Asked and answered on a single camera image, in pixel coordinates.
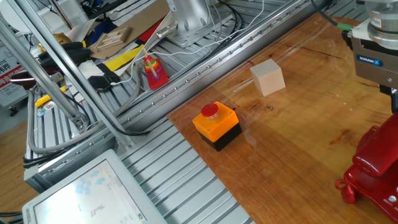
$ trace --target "cardboard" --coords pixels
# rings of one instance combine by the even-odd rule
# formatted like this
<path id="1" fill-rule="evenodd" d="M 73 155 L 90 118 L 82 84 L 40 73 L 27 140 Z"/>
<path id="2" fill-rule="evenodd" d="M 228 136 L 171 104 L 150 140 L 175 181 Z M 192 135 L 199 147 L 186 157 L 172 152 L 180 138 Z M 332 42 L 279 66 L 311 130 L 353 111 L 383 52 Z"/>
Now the cardboard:
<path id="1" fill-rule="evenodd" d="M 156 2 L 152 3 L 141 12 L 138 12 L 131 19 L 120 25 L 114 31 L 125 29 L 127 26 L 133 28 L 130 32 L 129 36 L 122 44 L 118 44 L 116 46 L 107 48 L 105 50 L 99 51 L 97 53 L 93 53 L 90 57 L 98 58 L 98 59 L 107 59 L 110 56 L 118 53 L 123 47 L 130 44 L 133 40 L 138 38 L 141 34 L 143 34 L 147 29 L 151 28 L 156 24 L 159 20 L 165 17 L 170 12 L 169 5 L 166 0 L 156 0 Z"/>

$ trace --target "wooden tabletop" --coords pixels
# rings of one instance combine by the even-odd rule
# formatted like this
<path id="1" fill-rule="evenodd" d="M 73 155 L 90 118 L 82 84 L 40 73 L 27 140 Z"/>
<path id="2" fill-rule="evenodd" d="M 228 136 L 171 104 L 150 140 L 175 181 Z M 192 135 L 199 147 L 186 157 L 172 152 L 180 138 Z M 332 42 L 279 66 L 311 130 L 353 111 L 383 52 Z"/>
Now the wooden tabletop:
<path id="1" fill-rule="evenodd" d="M 338 19 L 356 25 L 358 21 Z M 250 67 L 272 58 L 286 88 L 262 97 Z M 219 101 L 243 133 L 216 152 L 192 119 Z M 257 223 L 392 223 L 366 199 L 347 205 L 334 183 L 361 136 L 390 115 L 377 83 L 355 74 L 341 31 L 315 15 L 168 117 Z"/>

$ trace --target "metal pipe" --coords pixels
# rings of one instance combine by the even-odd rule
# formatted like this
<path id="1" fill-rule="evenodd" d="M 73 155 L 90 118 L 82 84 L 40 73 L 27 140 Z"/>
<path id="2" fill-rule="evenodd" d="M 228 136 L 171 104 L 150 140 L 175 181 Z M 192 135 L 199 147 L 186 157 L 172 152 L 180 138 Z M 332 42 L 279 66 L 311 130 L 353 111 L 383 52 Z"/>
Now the metal pipe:
<path id="1" fill-rule="evenodd" d="M 59 87 L 54 84 L 49 75 L 40 66 L 38 61 L 30 54 L 28 49 L 13 31 L 6 25 L 6 21 L 0 15 L 0 39 L 7 48 L 15 55 L 22 66 L 29 71 L 51 99 L 60 107 L 65 115 L 73 121 L 76 127 L 80 127 L 85 121 L 84 115 L 75 108 L 71 102 L 63 95 Z"/>

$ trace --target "blue sticker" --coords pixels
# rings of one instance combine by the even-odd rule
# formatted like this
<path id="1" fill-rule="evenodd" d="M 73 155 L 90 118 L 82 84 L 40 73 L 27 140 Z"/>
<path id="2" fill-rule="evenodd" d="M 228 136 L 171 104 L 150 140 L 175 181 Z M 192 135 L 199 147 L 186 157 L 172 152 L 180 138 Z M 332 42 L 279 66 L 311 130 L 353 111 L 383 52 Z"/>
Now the blue sticker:
<path id="1" fill-rule="evenodd" d="M 78 185 L 78 186 L 76 187 L 75 192 L 78 193 L 78 194 L 82 194 L 84 189 L 85 189 L 85 188 L 84 188 L 82 185 Z"/>
<path id="2" fill-rule="evenodd" d="M 367 56 L 356 55 L 356 58 L 362 62 L 370 63 L 370 64 L 378 66 L 378 67 L 383 67 L 383 65 L 384 65 L 381 60 L 369 58 Z"/>
<path id="3" fill-rule="evenodd" d="M 102 182 L 104 182 L 104 181 L 105 181 L 105 178 L 104 178 L 104 177 L 101 178 L 101 179 L 98 179 L 97 182 L 95 182 L 95 185 L 100 185 L 100 184 L 102 184 Z"/>
<path id="4" fill-rule="evenodd" d="M 96 177 L 98 174 L 99 174 L 99 171 L 96 170 L 90 175 L 90 177 Z"/>

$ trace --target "yellow strip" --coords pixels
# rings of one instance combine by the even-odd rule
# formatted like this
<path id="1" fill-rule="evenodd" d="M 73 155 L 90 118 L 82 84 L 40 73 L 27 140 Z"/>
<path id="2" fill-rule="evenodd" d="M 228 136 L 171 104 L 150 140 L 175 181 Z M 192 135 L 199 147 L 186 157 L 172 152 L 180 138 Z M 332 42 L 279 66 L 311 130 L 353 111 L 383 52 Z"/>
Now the yellow strip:
<path id="1" fill-rule="evenodd" d="M 144 45 L 141 45 L 141 46 L 137 47 L 136 49 L 132 49 L 129 52 L 126 52 L 126 53 L 118 56 L 117 58 L 106 62 L 105 66 L 107 66 L 112 72 L 116 71 L 122 65 L 125 65 L 126 63 L 131 61 L 134 57 L 136 57 L 137 54 L 140 52 L 140 50 L 143 47 L 144 47 Z"/>

